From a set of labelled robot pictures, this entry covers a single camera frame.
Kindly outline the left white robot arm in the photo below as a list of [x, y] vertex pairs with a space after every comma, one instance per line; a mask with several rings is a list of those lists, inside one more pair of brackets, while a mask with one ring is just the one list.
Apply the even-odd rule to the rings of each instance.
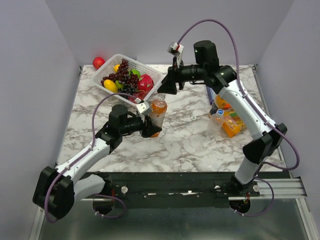
[[39, 175], [32, 201], [44, 210], [50, 223], [65, 217], [76, 200], [97, 194], [104, 198], [110, 194], [111, 185], [100, 173], [86, 179], [82, 176], [98, 161], [111, 154], [123, 141], [124, 136], [139, 132], [150, 138], [161, 128], [154, 125], [149, 116], [152, 108], [147, 102], [136, 105], [136, 113], [125, 105], [111, 109], [108, 121], [93, 133], [92, 141], [82, 151], [65, 163], [53, 168], [45, 167]]

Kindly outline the clear plastic bottle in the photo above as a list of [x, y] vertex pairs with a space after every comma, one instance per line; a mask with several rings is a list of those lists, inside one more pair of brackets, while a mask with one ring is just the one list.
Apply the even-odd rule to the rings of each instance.
[[217, 135], [224, 123], [224, 115], [217, 116], [216, 114], [212, 115], [209, 119], [206, 134], [208, 136], [215, 136]]

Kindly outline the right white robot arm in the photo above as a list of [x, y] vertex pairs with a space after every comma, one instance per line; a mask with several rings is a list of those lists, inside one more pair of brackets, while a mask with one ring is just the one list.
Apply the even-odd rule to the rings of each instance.
[[173, 55], [172, 66], [158, 88], [158, 93], [177, 94], [185, 82], [192, 85], [204, 84], [226, 100], [248, 129], [252, 141], [243, 148], [244, 159], [230, 180], [230, 191], [241, 196], [262, 166], [262, 162], [279, 147], [287, 127], [272, 120], [238, 81], [234, 69], [219, 63], [216, 45], [210, 40], [198, 41], [193, 45], [195, 64], [184, 65], [183, 46], [174, 42], [168, 52]]

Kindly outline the blue white bottle cap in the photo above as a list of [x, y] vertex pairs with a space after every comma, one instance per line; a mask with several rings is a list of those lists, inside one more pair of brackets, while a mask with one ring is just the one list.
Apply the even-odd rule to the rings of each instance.
[[217, 116], [223, 116], [224, 115], [224, 110], [223, 109], [218, 109], [215, 114]]

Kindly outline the small orange juice bottle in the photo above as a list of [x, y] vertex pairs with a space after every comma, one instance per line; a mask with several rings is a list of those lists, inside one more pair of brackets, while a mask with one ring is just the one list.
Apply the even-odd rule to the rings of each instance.
[[229, 110], [230, 108], [231, 105], [227, 101], [221, 98], [220, 95], [216, 95], [212, 102], [208, 117], [210, 118], [212, 115], [214, 115], [218, 109]]

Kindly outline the tall orange drink bottle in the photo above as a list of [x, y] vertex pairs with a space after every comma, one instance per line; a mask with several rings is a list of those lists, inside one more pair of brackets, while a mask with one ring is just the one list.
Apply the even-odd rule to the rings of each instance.
[[166, 94], [158, 93], [157, 98], [155, 98], [151, 103], [151, 114], [150, 118], [154, 125], [162, 128], [164, 118], [167, 112], [167, 102], [166, 102]]

